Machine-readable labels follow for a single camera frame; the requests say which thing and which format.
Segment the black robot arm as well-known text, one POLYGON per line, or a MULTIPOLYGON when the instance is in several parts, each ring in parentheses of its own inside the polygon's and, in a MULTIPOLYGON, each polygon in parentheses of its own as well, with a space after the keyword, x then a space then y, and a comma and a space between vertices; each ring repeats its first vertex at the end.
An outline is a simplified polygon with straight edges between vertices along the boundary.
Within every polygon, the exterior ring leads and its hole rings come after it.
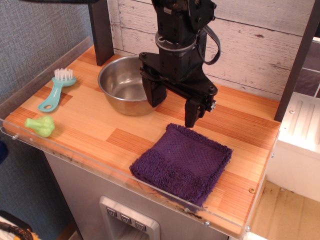
POLYGON ((149 104, 157 107, 170 90, 186 100, 185 126, 192 128, 216 107, 216 86, 203 71, 221 56, 221 43, 209 23, 217 5, 211 0, 154 0, 159 53, 142 52, 140 73, 149 104))

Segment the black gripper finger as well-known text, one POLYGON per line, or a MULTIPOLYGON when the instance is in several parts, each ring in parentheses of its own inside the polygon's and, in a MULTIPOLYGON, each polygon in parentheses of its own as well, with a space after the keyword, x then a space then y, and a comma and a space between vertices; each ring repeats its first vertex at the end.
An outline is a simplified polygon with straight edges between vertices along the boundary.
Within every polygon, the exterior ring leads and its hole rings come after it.
POLYGON ((202 118, 206 111, 206 105, 202 99, 195 96, 186 100, 185 103, 185 126, 193 128, 196 121, 202 118))
POLYGON ((163 80, 149 74, 142 74, 142 85, 145 91, 148 103, 153 107, 157 107, 167 97, 167 89, 162 84, 163 80))

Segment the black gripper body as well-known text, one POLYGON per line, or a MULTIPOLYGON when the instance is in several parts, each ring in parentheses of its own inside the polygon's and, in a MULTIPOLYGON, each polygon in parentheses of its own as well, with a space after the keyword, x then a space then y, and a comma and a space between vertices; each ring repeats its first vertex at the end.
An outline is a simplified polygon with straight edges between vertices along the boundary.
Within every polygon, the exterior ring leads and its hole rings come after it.
POLYGON ((201 98, 206 111, 211 112, 216 107, 214 97, 218 89, 204 74, 203 64, 212 65, 217 58, 205 60, 207 41, 197 39, 185 46, 160 41, 157 46, 159 53, 139 54, 141 76, 148 74, 161 78, 166 91, 170 90, 186 101, 192 97, 201 98))

